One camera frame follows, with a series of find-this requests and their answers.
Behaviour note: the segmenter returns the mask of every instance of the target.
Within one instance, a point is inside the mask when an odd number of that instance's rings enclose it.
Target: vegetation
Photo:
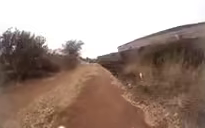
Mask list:
[[[8,29],[0,36],[0,66],[7,78],[24,80],[58,70],[48,58],[46,39]]]
[[[83,44],[82,41],[69,40],[62,45],[61,51],[64,54],[66,69],[73,69],[79,64],[80,50]]]

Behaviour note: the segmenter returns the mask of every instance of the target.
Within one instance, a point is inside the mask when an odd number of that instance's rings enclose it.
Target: tree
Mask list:
[[[66,42],[65,45],[62,45],[63,49],[62,52],[65,55],[75,55],[79,56],[80,50],[82,49],[82,45],[84,43],[80,40],[69,40]]]
[[[82,49],[82,41],[69,40],[62,45],[62,53],[65,55],[65,66],[73,69],[79,63],[80,50]]]
[[[42,36],[8,29],[0,36],[0,64],[23,79],[43,67],[48,50],[45,42]]]

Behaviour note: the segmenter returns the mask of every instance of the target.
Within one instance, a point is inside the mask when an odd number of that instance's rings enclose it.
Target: roof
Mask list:
[[[161,35],[161,34],[165,34],[165,33],[169,33],[169,32],[174,32],[174,31],[178,31],[178,30],[182,30],[184,28],[195,27],[195,26],[203,25],[203,24],[205,24],[205,22],[199,22],[199,23],[194,23],[194,24],[187,24],[187,25],[181,25],[181,26],[173,27],[173,28],[170,28],[170,29],[166,29],[166,30],[163,30],[163,31],[159,31],[159,32],[156,32],[156,33],[144,36],[142,38],[135,39],[135,40],[130,41],[130,42],[126,43],[126,44],[120,45],[119,47],[125,46],[127,44],[130,44],[132,42],[135,42],[135,41],[138,41],[138,40],[141,40],[141,39],[146,39],[146,38],[149,38],[149,37],[152,37],[152,36],[157,36],[157,35]]]

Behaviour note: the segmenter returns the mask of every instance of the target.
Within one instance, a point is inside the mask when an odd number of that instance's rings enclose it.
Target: dirt path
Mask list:
[[[68,109],[67,128],[149,128],[143,112],[121,96],[112,85],[111,74],[98,68],[98,74],[85,83],[76,102]]]
[[[8,118],[20,122],[17,128],[149,128],[143,112],[124,100],[114,80],[102,67],[85,65],[30,82],[0,97],[0,121],[7,128],[15,128]]]

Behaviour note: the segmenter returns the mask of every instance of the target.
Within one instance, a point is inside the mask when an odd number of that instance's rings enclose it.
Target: red dirt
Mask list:
[[[54,86],[59,86],[61,83],[70,84],[78,79],[76,77],[86,77],[84,74],[87,74],[89,70],[94,70],[92,72],[96,72],[95,75],[90,76],[90,79],[81,84],[83,88],[80,94],[64,110],[64,115],[61,115],[67,117],[68,120],[64,122],[61,119],[58,123],[65,125],[66,128],[149,128],[144,121],[142,110],[127,102],[121,96],[121,90],[112,84],[113,78],[110,73],[98,65],[83,66],[80,70],[82,70],[81,75],[70,77],[66,74],[64,77],[64,74],[60,73],[51,80],[47,79],[49,81],[39,80],[32,82],[32,85],[30,82],[27,87],[18,87],[4,94],[0,97],[0,119],[10,118],[10,114],[17,113]]]
[[[112,85],[111,74],[97,72],[67,109],[67,128],[149,128],[142,110],[124,100],[120,89]]]

